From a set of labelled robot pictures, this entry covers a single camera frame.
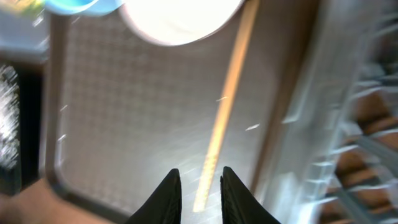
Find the black rectangular bin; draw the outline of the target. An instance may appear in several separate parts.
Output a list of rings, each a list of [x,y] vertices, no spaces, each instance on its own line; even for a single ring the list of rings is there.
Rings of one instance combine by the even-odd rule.
[[[18,74],[19,85],[19,156],[11,169],[1,168],[1,193],[13,196],[39,178],[39,141],[42,99],[42,67],[2,60]]]

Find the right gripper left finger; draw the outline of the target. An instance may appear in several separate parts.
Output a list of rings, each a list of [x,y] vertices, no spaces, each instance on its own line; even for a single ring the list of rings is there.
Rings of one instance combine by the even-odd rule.
[[[181,224],[182,186],[178,169],[171,169],[126,224]]]

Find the grey dishwasher rack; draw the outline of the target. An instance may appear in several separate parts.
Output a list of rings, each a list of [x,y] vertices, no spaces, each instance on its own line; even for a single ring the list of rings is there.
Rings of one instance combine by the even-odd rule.
[[[281,223],[397,222],[397,2],[323,1],[267,161]]]

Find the rice food waste pile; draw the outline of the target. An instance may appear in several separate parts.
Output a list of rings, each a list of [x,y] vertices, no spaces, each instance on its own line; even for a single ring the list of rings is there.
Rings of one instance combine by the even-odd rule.
[[[19,156],[19,85],[12,66],[1,64],[1,168],[11,170]]]

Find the brown plastic tray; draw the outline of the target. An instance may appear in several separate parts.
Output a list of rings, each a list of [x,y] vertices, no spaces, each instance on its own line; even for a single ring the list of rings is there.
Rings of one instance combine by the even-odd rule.
[[[134,34],[121,10],[106,16],[48,13],[40,172],[64,201],[125,222],[176,168],[183,223],[221,223],[220,175],[230,166],[252,187],[282,95],[295,85],[318,1],[261,1],[202,212],[195,195],[239,27],[162,47]]]

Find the wooden chopstick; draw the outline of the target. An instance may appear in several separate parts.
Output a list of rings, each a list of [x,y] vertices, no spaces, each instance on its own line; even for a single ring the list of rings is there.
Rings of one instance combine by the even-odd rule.
[[[240,18],[231,58],[229,60],[223,91],[221,98],[219,99],[219,106],[213,125],[210,143],[193,203],[192,211],[194,213],[203,212],[206,207],[206,202],[208,200],[216,166],[221,153],[225,132],[228,127],[229,117],[232,112],[234,99],[239,86],[241,71],[244,66],[259,5],[260,0],[249,0],[246,1],[243,6],[243,12]]]

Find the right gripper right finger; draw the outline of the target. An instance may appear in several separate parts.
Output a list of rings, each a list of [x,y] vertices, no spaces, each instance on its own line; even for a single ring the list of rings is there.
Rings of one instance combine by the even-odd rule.
[[[220,187],[223,224],[280,224],[228,166],[223,167]]]

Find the green orange snack wrapper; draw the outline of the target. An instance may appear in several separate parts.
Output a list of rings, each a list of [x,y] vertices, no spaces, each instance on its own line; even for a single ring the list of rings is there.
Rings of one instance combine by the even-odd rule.
[[[44,9],[43,0],[1,0],[1,9],[13,14],[35,17]]]

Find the clear plastic bin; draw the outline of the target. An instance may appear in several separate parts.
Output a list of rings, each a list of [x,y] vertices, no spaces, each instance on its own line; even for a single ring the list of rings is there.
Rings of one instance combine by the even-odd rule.
[[[15,15],[1,11],[1,58],[30,63],[48,59],[49,18]]]

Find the light blue bowl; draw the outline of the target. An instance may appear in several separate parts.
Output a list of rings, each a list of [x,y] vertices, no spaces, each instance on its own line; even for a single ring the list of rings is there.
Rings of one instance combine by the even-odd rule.
[[[122,5],[122,0],[45,0],[45,9],[58,15],[107,15]]]

